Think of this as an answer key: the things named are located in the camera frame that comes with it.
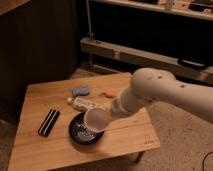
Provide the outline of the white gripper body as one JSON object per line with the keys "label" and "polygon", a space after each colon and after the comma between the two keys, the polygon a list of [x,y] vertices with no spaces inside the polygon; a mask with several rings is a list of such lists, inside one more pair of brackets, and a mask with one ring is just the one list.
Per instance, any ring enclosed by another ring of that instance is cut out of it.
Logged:
{"label": "white gripper body", "polygon": [[123,105],[121,104],[120,97],[116,97],[112,100],[109,108],[109,116],[111,120],[117,120],[120,118],[126,118],[130,115]]}

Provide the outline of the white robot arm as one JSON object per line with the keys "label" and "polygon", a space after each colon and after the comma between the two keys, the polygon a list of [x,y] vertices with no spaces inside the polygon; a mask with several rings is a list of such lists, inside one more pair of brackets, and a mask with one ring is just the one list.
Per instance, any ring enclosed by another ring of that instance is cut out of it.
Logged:
{"label": "white robot arm", "polygon": [[213,124],[213,87],[185,83],[171,72],[154,68],[136,70],[129,86],[112,101],[110,112],[125,118],[155,101],[176,105]]}

